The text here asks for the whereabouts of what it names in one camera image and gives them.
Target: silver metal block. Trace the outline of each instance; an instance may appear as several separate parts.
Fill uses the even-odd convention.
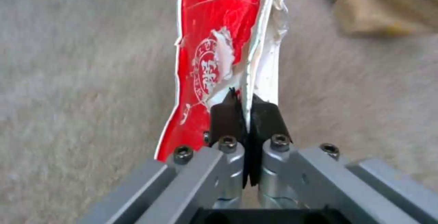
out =
[[[353,174],[420,223],[438,223],[438,196],[379,159],[347,165]]]
[[[270,141],[263,144],[260,182],[258,184],[258,201],[265,209],[296,209],[297,196],[289,185],[282,181],[278,172],[288,161],[291,151],[297,149],[288,143],[289,149],[278,152],[272,148]]]
[[[227,200],[217,200],[213,204],[212,209],[238,209],[242,203],[242,198],[234,198],[234,199],[227,199]]]
[[[218,199],[226,170],[224,154],[203,147],[136,223],[189,223],[199,208],[211,208]]]
[[[219,143],[213,144],[213,149],[219,149]],[[233,201],[240,203],[240,198],[242,197],[242,187],[243,187],[243,169],[244,169],[244,155],[245,149],[242,144],[237,143],[234,152],[225,154],[227,158],[227,169],[226,174],[228,175],[228,180],[224,182],[224,190],[219,195],[219,201],[224,202],[224,200],[232,200],[238,198],[238,201]],[[217,208],[229,208],[229,204],[216,204]]]
[[[134,223],[176,176],[164,163],[148,160],[81,218],[81,224]]]

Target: printed logo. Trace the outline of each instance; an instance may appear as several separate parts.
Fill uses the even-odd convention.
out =
[[[219,69],[215,58],[216,41],[206,38],[198,45],[194,57],[194,92],[199,102],[207,100],[219,81]]]

